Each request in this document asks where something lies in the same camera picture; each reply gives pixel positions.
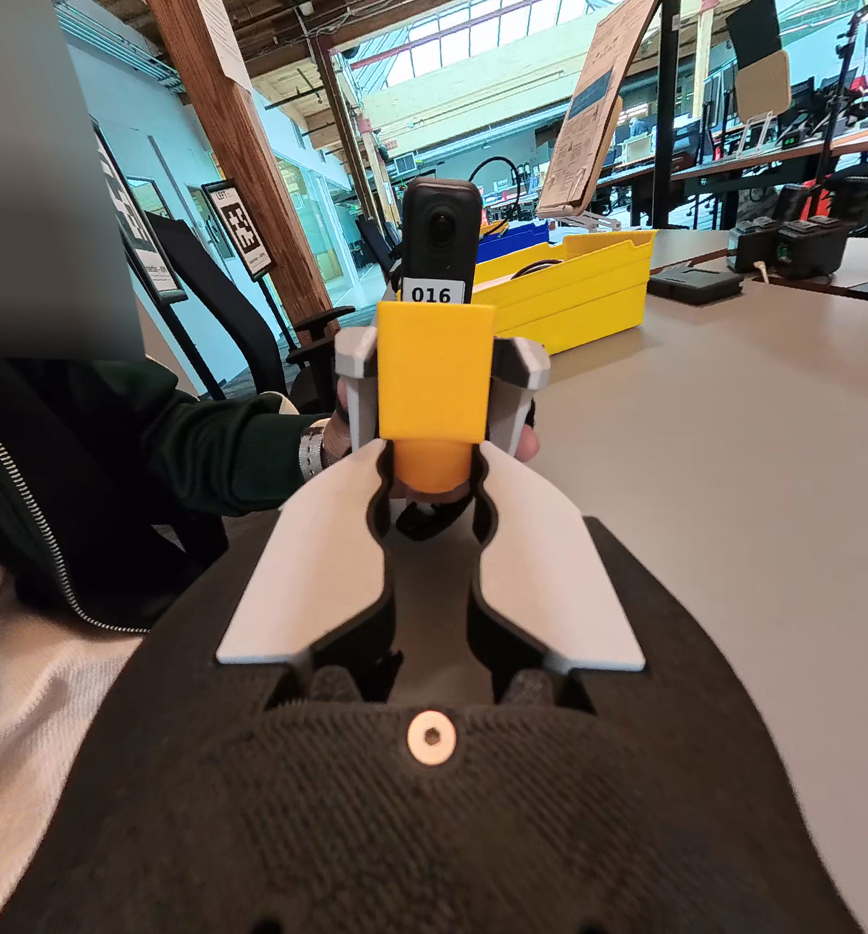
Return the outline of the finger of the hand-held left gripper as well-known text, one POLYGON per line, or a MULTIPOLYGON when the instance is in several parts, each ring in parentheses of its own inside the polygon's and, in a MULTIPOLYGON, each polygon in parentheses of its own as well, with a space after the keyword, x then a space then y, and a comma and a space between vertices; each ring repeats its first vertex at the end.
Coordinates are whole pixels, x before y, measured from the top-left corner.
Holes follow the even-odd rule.
POLYGON ((523 337, 496 337, 487 406, 487 438, 498 449, 517 451, 522 428, 533 425, 533 400, 549 383, 544 346, 523 337))
POLYGON ((335 337, 335 368, 346 392, 353 451, 379 432, 379 371, 376 327, 353 327, 335 337))

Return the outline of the yellow toy block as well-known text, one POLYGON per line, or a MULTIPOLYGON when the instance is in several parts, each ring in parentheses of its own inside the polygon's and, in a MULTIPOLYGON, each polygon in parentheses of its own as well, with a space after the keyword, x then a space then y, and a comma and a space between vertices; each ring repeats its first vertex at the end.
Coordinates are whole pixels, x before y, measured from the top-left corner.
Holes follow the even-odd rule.
POLYGON ((469 479, 485 439, 495 318, 491 305, 378 304, 380 434, 408 489, 440 495, 469 479))

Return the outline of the grey desk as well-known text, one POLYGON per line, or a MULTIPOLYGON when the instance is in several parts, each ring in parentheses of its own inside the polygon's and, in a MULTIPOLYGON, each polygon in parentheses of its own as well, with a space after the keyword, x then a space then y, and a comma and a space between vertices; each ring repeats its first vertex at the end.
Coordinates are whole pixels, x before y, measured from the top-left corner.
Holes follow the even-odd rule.
POLYGON ((868 301, 748 281, 556 356, 533 469, 737 672, 868 932, 868 301))

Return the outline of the person's left hand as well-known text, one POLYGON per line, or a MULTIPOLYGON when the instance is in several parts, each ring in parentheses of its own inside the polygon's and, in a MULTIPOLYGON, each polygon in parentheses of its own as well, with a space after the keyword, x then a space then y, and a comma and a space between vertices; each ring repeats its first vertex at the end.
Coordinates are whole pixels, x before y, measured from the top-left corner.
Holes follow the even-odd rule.
MULTIPOLYGON (((346 457, 351 450, 350 427, 348 422, 347 391, 342 379, 337 380, 337 402, 333 415, 323 427, 321 463, 324 469, 346 457)), ((515 453, 518 461, 532 461, 540 450, 540 442, 532 426, 521 428, 521 436, 515 453)), ((464 483, 445 493, 418 492, 401 482, 395 482, 390 490, 390 497, 408 502, 452 503, 466 496, 469 484, 464 483)))

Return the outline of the yellow plastic bin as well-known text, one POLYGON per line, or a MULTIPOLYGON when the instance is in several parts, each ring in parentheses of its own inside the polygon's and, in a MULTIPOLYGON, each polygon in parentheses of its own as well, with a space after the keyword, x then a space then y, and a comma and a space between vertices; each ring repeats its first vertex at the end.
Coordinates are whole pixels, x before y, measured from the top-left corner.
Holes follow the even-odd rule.
POLYGON ((572 234, 476 267, 472 302, 496 310, 497 337, 555 355, 640 326, 656 233, 572 234))

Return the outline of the blue plastic bin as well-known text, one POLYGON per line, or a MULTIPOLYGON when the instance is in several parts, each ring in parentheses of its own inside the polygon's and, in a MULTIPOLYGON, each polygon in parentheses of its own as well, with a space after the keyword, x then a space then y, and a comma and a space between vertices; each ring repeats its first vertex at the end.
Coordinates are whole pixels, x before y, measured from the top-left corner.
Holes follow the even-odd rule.
POLYGON ((499 232, 488 233, 478 244, 477 264, 491 262, 549 242, 549 221, 515 221, 499 232))

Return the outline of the silver wristwatch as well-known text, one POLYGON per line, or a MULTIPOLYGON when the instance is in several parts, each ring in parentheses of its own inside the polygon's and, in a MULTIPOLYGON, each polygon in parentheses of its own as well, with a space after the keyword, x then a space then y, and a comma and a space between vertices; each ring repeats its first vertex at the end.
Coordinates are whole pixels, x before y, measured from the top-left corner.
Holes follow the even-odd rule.
POLYGON ((329 418, 319 419, 302 431, 299 446, 300 473, 305 483, 323 472, 323 437, 329 418))

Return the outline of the black office chair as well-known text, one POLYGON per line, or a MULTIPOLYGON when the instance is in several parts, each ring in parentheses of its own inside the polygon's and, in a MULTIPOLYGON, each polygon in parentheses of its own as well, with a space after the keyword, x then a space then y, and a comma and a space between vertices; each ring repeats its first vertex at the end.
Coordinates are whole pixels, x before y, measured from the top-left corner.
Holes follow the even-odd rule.
POLYGON ((215 263, 188 225, 153 213, 146 217, 173 270, 239 347, 256 392, 280 392, 302 414, 333 412, 337 403, 335 337, 324 330, 331 321, 353 313, 355 307, 335 307, 294 326, 299 334, 310 333, 311 343, 287 354, 288 363, 302 367, 289 389, 279 345, 266 320, 215 263))

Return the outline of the black flat box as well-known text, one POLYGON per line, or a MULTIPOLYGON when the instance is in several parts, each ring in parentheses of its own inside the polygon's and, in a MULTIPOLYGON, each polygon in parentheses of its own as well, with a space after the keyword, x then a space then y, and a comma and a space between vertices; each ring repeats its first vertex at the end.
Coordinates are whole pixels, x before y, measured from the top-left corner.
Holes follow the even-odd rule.
POLYGON ((647 293, 685 305, 703 306, 741 294, 743 274, 697 266, 675 266, 651 274, 647 293))

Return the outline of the wooden pillar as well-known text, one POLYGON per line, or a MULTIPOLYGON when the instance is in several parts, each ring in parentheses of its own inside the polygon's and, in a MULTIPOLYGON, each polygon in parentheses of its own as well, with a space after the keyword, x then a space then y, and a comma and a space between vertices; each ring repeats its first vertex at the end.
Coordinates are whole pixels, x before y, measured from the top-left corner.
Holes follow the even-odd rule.
POLYGON ((204 133, 276 265, 269 276, 295 326, 332 308, 253 94, 222 73, 196 1, 148 1, 204 133))

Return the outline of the large framed marker sign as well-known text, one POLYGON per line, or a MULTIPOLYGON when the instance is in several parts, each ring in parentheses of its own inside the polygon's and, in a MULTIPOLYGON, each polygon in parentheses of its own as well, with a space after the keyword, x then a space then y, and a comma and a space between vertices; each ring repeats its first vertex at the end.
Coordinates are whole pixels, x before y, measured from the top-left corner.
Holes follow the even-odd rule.
POLYGON ((178 281, 145 212, 137 203, 128 181, 106 143, 99 123, 94 118, 91 118, 90 122, 97 138, 101 169, 116 212, 129 268, 136 275, 152 305, 190 362, 207 395, 216 401, 223 401, 226 398, 224 392, 213 378, 212 372, 178 316, 171 310, 174 303, 187 299, 186 291, 178 281))

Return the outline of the black steel pole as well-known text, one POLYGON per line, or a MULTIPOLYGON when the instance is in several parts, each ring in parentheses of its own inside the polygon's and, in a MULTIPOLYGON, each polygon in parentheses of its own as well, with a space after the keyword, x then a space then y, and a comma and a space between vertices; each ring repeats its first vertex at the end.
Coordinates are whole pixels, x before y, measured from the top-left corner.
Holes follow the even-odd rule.
POLYGON ((661 1, 657 139, 650 214, 651 226, 654 229, 666 228, 670 213, 680 8, 680 1, 661 1))

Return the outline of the white paper notice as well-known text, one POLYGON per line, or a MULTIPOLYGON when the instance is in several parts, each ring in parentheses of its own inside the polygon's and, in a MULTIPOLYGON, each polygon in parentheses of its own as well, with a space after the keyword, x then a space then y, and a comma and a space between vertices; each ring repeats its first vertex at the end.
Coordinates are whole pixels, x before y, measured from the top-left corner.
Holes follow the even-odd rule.
POLYGON ((197 4, 222 73, 251 93, 251 79, 224 2, 198 1, 197 4))

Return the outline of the black battery pack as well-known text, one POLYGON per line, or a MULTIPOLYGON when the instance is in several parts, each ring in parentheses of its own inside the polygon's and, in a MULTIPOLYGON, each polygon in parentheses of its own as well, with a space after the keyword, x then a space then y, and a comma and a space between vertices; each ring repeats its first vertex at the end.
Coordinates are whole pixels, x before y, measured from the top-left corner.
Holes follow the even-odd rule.
POLYGON ((803 217, 811 195, 815 190, 811 182, 806 184, 785 184, 780 187, 778 200, 771 214, 772 221, 787 223, 803 217))
POLYGON ((868 176, 846 177, 832 191, 830 217, 847 225, 851 231, 868 225, 868 176))

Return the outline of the tan and black board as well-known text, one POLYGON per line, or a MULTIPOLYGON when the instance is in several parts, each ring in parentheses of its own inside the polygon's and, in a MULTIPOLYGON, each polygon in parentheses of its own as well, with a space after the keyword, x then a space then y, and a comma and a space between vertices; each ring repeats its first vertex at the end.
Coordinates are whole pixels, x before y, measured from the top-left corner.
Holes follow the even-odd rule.
POLYGON ((743 123, 736 156, 744 153, 752 127, 764 146, 771 120, 790 107, 790 59, 783 49, 774 1, 750 1, 726 20, 736 62, 734 96, 743 123))

